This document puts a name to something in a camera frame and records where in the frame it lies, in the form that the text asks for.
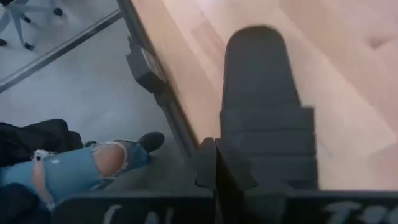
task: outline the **leg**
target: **leg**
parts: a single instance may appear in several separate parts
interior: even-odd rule
[[[57,16],[62,16],[63,11],[62,9],[56,7],[54,9],[49,8],[49,7],[41,7],[41,6],[26,6],[24,4],[13,4],[12,5],[13,10],[17,10],[18,12],[25,14],[25,13],[30,13],[30,12],[50,12],[52,11],[55,15]]]
[[[33,50],[34,46],[25,43],[24,41],[24,36],[22,34],[22,27],[21,27],[21,21],[19,20],[19,15],[17,13],[11,13],[12,20],[14,21],[15,28],[17,29],[18,32],[18,37],[19,41],[21,42],[22,46],[24,46],[28,50]]]
[[[7,27],[10,23],[10,13],[5,11],[2,17],[0,18],[0,33]]]
[[[24,13],[21,14],[21,19],[22,19],[23,21],[27,22],[27,23],[31,23],[31,22],[32,22],[32,20],[29,19],[29,18],[26,16],[26,14],[24,14]]]
[[[24,46],[25,41],[24,41],[24,36],[22,35],[22,28],[19,16],[16,13],[11,13],[11,17],[12,20],[14,21],[15,28],[17,29],[18,32],[19,42],[22,44],[22,46]]]
[[[160,147],[163,139],[163,135],[158,134],[145,138],[145,141],[160,143],[157,145]],[[53,205],[146,165],[149,155],[141,144],[147,146],[148,143],[140,141],[114,141],[5,167],[2,169],[1,185],[25,185],[47,206]]]

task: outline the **person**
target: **person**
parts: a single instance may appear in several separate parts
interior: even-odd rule
[[[148,133],[138,142],[127,139],[54,154],[35,151],[31,161],[0,168],[0,186],[21,184],[48,210],[69,196],[102,189],[121,174],[150,163],[149,153],[164,143],[164,135]]]

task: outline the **chair leg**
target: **chair leg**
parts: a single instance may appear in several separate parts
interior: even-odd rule
[[[22,13],[21,19],[22,19],[23,21],[25,21],[26,23],[31,23],[31,22],[32,22],[32,20],[29,19],[29,17],[27,17],[26,14],[24,14],[24,13]]]
[[[15,28],[17,29],[19,41],[21,42],[22,46],[24,46],[28,50],[33,50],[33,46],[31,44],[25,43],[24,36],[22,35],[22,27],[20,17],[17,14],[11,14],[12,20],[14,21]]]

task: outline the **black object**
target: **black object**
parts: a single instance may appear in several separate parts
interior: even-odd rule
[[[29,24],[32,22],[32,20],[29,19],[25,14],[22,15],[22,19],[23,19],[26,23],[29,23]]]
[[[82,148],[78,133],[64,120],[53,119],[25,127],[0,123],[0,167],[29,161],[37,149],[67,152]]]
[[[7,42],[3,39],[0,39],[0,47],[6,46]]]
[[[56,15],[56,16],[62,16],[63,15],[63,11],[62,11],[62,9],[60,9],[60,8],[58,8],[58,7],[56,7],[55,9],[54,9],[54,14]]]
[[[280,223],[398,223],[398,192],[292,191]]]
[[[28,49],[28,50],[30,50],[30,51],[32,51],[35,47],[33,46],[33,45],[31,45],[31,44],[29,44],[29,43],[25,43],[25,48],[26,49]]]
[[[150,153],[158,150],[164,142],[164,135],[160,132],[151,132],[141,137],[137,143],[139,143],[146,152]]]
[[[313,110],[301,107],[284,40],[274,29],[238,31],[225,58],[217,140],[224,220],[245,223],[268,213],[278,217],[270,195],[317,189]]]
[[[50,223],[50,213],[39,198],[21,184],[0,187],[0,217],[5,224]]]
[[[134,33],[139,33],[139,27],[133,27]],[[174,134],[175,140],[183,149],[183,156],[189,158],[198,143],[193,137],[192,131],[184,119],[183,112],[177,103],[175,95],[167,83],[163,70],[156,57],[151,54],[152,47],[145,49],[139,43],[144,40],[136,39],[136,36],[129,37],[131,53],[126,56],[134,79],[150,93],[154,94],[157,104],[163,109],[167,121]]]
[[[213,195],[203,192],[92,192],[61,203],[52,223],[214,223]]]

